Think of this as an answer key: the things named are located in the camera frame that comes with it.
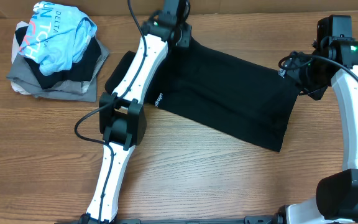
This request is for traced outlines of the black t-shirt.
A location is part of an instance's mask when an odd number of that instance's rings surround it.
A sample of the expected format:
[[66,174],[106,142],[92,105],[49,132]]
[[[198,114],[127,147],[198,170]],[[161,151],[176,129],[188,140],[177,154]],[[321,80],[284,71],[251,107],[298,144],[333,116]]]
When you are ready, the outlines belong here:
[[276,70],[191,39],[161,63],[145,102],[278,152],[299,92]]

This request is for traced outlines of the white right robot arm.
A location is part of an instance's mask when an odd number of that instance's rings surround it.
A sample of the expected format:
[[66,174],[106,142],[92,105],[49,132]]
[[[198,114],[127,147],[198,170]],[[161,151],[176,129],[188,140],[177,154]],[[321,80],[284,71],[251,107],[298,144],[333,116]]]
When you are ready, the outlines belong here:
[[313,47],[311,54],[292,52],[282,58],[279,73],[314,100],[328,87],[334,90],[344,140],[342,170],[320,180],[313,198],[280,208],[273,222],[358,223],[358,41],[351,17],[319,20]]

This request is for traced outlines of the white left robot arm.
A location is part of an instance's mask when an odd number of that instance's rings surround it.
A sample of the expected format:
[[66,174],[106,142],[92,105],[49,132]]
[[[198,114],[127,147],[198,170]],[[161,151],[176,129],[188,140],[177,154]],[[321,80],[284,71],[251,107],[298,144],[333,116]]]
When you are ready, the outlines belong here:
[[78,223],[113,223],[127,163],[145,134],[144,101],[155,72],[172,47],[187,48],[191,25],[189,1],[165,1],[143,24],[137,24],[141,38],[135,56],[112,93],[103,93],[98,109],[103,135],[103,161],[91,203]]

